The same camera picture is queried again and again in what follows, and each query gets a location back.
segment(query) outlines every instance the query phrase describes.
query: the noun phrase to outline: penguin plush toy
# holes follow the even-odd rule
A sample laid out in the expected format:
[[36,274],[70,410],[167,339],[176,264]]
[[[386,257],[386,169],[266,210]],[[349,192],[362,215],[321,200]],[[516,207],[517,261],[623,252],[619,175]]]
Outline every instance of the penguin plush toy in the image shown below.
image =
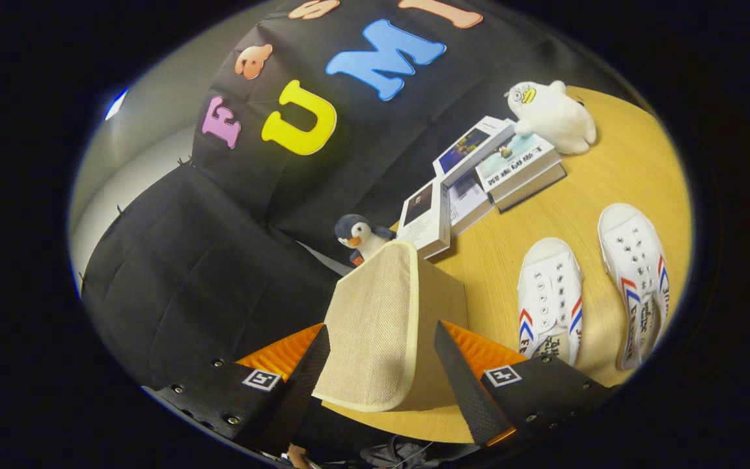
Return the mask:
[[372,257],[387,241],[394,240],[396,234],[383,226],[372,226],[369,221],[356,214],[343,216],[334,225],[334,235],[340,244],[354,249],[349,256],[352,264],[360,265]]
[[595,143],[595,121],[589,111],[566,95],[566,85],[555,80],[545,86],[517,83],[505,93],[508,106],[519,119],[514,131],[536,133],[563,154],[583,154]]

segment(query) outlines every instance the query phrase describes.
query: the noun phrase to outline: duck beak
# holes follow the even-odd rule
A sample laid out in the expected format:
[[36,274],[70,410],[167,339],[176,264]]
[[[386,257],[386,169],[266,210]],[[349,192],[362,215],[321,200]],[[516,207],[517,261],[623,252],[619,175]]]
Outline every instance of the duck beak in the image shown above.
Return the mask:
[[534,99],[534,95],[536,95],[536,89],[527,89],[526,92],[523,93],[523,104],[531,103],[532,99]]

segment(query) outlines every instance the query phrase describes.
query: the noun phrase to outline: white sneaker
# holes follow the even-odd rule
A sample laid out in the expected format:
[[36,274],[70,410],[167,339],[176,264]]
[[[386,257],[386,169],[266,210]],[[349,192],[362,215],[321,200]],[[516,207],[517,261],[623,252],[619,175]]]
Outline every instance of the white sneaker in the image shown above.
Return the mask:
[[598,220],[601,256],[627,308],[626,344],[618,367],[629,370],[649,356],[670,308],[670,278],[661,240],[644,214],[612,204]]
[[575,364],[583,327],[581,279],[577,259],[562,240],[543,238],[529,249],[517,285],[521,354],[550,353]]

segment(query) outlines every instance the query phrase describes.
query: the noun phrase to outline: stack of books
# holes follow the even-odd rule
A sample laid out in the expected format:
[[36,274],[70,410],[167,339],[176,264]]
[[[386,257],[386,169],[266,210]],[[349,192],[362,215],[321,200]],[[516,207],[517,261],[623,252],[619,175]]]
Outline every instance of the stack of books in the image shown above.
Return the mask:
[[500,213],[566,177],[560,154],[538,134],[514,133],[510,119],[485,116],[432,163],[436,177],[404,201],[399,240],[424,258],[450,247],[488,214]]
[[566,177],[560,154],[538,134],[515,135],[476,166],[500,213]]

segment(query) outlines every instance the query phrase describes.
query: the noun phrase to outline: book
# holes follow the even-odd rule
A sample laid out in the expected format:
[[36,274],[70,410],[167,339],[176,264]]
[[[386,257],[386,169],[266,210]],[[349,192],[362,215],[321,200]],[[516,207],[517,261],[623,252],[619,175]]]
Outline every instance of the book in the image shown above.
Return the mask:
[[450,247],[449,196],[435,178],[404,201],[398,223],[398,240],[415,244],[423,258]]
[[477,175],[482,190],[491,195],[497,206],[521,185],[560,163],[554,146],[538,134],[515,135],[495,150],[477,164]]
[[488,194],[479,184],[476,171],[471,171],[447,190],[450,199],[450,236],[458,236],[493,209]]
[[518,187],[517,190],[513,190],[502,199],[497,200],[497,208],[499,213],[512,208],[514,205],[519,204],[523,200],[529,198],[532,195],[546,189],[548,186],[560,181],[560,179],[566,177],[566,170],[560,163],[555,163],[549,166],[547,169],[542,170],[536,176],[531,178],[525,184]]
[[432,167],[441,183],[450,187],[513,134],[514,122],[511,119],[485,116],[440,154],[432,162]]

